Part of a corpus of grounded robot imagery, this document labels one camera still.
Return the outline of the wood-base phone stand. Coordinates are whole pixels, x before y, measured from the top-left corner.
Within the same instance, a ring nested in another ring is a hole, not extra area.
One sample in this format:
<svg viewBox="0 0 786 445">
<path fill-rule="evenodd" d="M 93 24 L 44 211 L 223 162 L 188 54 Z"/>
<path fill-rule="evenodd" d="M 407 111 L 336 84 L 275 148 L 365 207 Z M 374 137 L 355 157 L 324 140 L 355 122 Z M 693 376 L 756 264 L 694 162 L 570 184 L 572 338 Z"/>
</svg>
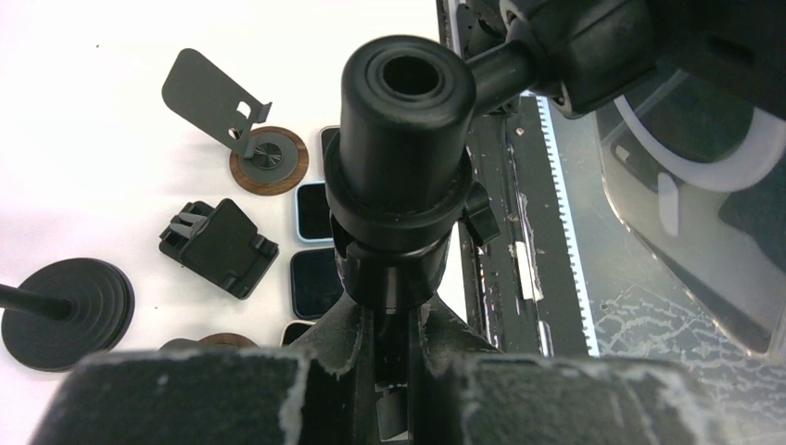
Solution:
<svg viewBox="0 0 786 445">
<path fill-rule="evenodd" d="M 174 338 L 164 343 L 160 350 L 185 350 L 185 349 L 210 349 L 231 350 L 256 348 L 258 345 L 251 339 L 235 333 L 218 333 L 202 337 L 199 340 L 189 338 Z"/>
</svg>

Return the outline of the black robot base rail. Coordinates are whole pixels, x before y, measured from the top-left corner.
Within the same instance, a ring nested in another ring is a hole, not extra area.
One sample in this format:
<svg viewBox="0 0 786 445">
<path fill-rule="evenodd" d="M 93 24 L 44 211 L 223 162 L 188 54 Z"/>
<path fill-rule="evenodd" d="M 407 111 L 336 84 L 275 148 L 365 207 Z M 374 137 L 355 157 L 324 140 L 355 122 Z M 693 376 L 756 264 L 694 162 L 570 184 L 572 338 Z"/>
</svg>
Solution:
<svg viewBox="0 0 786 445">
<path fill-rule="evenodd" d="M 506 352 L 589 355 L 537 96 L 522 93 L 474 120 L 467 150 L 500 228 L 481 247 L 455 229 L 467 323 Z"/>
</svg>

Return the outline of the black small phone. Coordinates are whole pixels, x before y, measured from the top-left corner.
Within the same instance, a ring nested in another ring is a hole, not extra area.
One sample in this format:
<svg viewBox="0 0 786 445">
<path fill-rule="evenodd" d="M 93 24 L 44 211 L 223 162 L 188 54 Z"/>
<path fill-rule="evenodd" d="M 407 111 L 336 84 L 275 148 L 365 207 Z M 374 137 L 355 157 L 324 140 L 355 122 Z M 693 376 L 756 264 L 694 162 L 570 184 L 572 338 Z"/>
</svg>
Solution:
<svg viewBox="0 0 786 445">
<path fill-rule="evenodd" d="M 301 320 L 316 320 L 341 298 L 344 289 L 333 248 L 302 250 L 290 260 L 292 311 Z"/>
</svg>

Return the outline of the black round-base phone stand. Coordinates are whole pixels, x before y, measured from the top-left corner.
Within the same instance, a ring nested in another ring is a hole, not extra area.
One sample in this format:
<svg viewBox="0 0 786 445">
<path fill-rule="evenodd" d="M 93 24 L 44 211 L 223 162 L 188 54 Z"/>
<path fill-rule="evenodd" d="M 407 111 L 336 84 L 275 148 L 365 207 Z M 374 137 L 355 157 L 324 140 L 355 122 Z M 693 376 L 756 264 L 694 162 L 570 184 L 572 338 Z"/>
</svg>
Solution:
<svg viewBox="0 0 786 445">
<path fill-rule="evenodd" d="M 33 370 L 64 372 L 118 345 L 133 319 L 135 295 L 117 266 L 72 258 L 46 265 L 18 286 L 1 285 L 1 308 L 10 356 Z"/>
</svg>

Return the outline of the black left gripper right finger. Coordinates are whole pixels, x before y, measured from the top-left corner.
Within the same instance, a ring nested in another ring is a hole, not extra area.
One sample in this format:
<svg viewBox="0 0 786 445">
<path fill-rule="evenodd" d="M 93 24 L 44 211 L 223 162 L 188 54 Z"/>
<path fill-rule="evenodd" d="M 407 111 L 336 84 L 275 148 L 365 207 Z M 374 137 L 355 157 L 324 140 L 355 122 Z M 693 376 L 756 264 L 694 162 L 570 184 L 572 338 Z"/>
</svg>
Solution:
<svg viewBox="0 0 786 445">
<path fill-rule="evenodd" d="M 503 353 L 441 299 L 417 312 L 421 444 L 724 444 L 711 397 L 683 366 Z"/>
</svg>

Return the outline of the light blue case phone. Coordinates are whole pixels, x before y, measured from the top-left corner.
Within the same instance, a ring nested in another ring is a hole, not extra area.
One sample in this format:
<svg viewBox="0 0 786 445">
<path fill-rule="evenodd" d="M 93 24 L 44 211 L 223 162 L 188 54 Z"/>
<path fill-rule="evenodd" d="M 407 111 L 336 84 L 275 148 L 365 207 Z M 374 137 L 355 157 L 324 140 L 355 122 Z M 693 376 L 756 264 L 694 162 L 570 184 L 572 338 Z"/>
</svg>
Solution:
<svg viewBox="0 0 786 445">
<path fill-rule="evenodd" d="M 296 233 L 306 243 L 333 240 L 325 181 L 299 184 L 295 194 Z"/>
</svg>

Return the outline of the cream case smartphone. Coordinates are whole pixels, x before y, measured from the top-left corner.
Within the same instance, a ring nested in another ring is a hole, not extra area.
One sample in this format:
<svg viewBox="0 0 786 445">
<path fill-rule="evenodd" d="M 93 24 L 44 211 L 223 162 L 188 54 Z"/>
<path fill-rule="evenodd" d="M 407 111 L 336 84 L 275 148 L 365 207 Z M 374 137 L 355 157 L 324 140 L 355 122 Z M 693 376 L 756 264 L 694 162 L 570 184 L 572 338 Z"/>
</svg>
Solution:
<svg viewBox="0 0 786 445">
<path fill-rule="evenodd" d="M 291 345 L 302 337 L 313 325 L 315 325 L 314 321 L 293 320 L 289 322 L 283 329 L 280 345 L 282 347 Z"/>
</svg>

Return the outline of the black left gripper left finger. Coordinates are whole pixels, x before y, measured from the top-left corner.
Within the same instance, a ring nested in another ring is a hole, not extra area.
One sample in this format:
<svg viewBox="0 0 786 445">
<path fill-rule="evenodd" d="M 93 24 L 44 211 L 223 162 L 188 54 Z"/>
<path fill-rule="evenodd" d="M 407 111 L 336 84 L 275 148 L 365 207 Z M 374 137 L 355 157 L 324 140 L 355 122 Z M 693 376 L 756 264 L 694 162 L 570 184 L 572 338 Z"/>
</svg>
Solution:
<svg viewBox="0 0 786 445">
<path fill-rule="evenodd" d="M 343 297 L 284 348 L 102 353 L 77 364 L 35 444 L 368 444 L 373 316 Z"/>
</svg>

